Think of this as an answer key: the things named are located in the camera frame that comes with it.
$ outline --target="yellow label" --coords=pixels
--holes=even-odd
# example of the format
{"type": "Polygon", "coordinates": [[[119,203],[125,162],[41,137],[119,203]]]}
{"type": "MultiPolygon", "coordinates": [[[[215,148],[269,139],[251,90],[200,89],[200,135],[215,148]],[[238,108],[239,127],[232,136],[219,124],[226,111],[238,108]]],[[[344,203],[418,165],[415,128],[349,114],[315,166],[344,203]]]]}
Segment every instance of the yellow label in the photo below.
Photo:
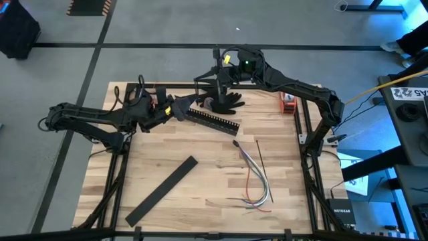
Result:
{"type": "Polygon", "coordinates": [[[168,106],[168,108],[165,110],[165,113],[167,115],[170,115],[171,114],[171,107],[168,106]]]}
{"type": "Polygon", "coordinates": [[[225,64],[228,64],[229,63],[229,61],[230,61],[230,56],[228,56],[228,55],[226,55],[226,57],[225,57],[225,64]]]}

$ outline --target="person's leg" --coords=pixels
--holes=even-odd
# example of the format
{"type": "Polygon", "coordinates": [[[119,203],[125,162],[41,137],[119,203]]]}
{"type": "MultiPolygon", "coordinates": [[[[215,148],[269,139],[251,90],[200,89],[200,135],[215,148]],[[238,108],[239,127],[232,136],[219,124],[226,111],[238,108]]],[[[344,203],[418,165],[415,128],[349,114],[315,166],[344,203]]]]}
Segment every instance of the person's leg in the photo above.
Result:
{"type": "Polygon", "coordinates": [[[428,46],[428,21],[398,39],[397,43],[406,54],[415,56],[428,46]]]}

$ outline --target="cable bundle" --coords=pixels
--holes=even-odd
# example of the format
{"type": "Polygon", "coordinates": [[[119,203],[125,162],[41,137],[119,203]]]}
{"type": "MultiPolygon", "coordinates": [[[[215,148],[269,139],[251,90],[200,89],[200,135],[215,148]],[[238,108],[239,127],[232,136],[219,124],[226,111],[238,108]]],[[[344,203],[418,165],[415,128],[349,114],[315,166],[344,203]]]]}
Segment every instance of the cable bundle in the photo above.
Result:
{"type": "Polygon", "coordinates": [[[237,141],[233,141],[233,144],[239,148],[239,150],[241,151],[242,157],[244,159],[244,161],[247,163],[248,166],[248,174],[247,174],[247,184],[246,184],[246,197],[244,199],[241,199],[243,202],[245,202],[247,205],[251,206],[248,207],[249,209],[251,208],[255,208],[261,212],[271,212],[271,211],[265,211],[265,210],[261,210],[259,209],[259,207],[261,205],[264,204],[264,202],[268,199],[268,197],[271,195],[270,194],[270,187],[269,187],[269,182],[268,179],[266,178],[266,176],[263,174],[263,171],[260,169],[260,167],[257,165],[257,163],[249,156],[249,154],[244,151],[240,146],[239,143],[237,141]],[[257,200],[251,200],[249,198],[248,195],[248,182],[249,182],[249,171],[253,171],[254,174],[256,176],[259,177],[260,181],[263,183],[263,194],[261,195],[261,197],[257,200]]]}

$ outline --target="sticker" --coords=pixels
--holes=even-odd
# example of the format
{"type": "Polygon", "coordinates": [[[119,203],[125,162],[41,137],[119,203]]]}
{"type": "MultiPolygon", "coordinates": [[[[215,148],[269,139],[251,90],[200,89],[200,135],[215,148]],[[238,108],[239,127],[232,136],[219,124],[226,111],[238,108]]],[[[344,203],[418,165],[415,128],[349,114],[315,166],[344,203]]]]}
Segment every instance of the sticker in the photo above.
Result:
{"type": "Polygon", "coordinates": [[[415,100],[423,101],[423,97],[428,95],[428,88],[400,87],[391,88],[394,100],[415,100]]]}

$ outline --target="yellow cable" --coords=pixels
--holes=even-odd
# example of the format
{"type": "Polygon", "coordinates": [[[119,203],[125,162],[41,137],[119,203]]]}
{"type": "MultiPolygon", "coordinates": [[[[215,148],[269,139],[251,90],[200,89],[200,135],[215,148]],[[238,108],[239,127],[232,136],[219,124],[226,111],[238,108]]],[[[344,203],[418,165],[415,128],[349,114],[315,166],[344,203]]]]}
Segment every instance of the yellow cable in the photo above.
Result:
{"type": "Polygon", "coordinates": [[[381,89],[381,88],[384,88],[384,87],[390,86],[390,85],[392,85],[392,84],[396,84],[396,83],[398,83],[398,82],[402,82],[402,81],[408,80],[408,79],[410,79],[410,78],[418,77],[418,76],[422,76],[422,75],[425,75],[425,74],[428,74],[428,70],[426,70],[426,71],[421,71],[421,72],[418,72],[418,73],[416,73],[416,74],[411,74],[411,75],[409,75],[409,76],[405,76],[405,77],[399,78],[398,80],[394,80],[394,81],[391,81],[391,82],[389,82],[389,83],[382,84],[382,85],[380,85],[380,86],[376,86],[376,87],[374,87],[374,88],[371,88],[370,90],[364,91],[363,93],[361,93],[361,94],[359,94],[359,95],[355,96],[354,98],[350,99],[350,100],[349,100],[348,102],[346,102],[345,104],[349,104],[349,103],[351,103],[351,102],[355,101],[356,99],[360,98],[361,96],[363,96],[363,95],[365,95],[365,94],[368,94],[368,93],[370,93],[370,92],[372,92],[372,91],[376,91],[376,90],[379,90],[379,89],[381,89]]]}

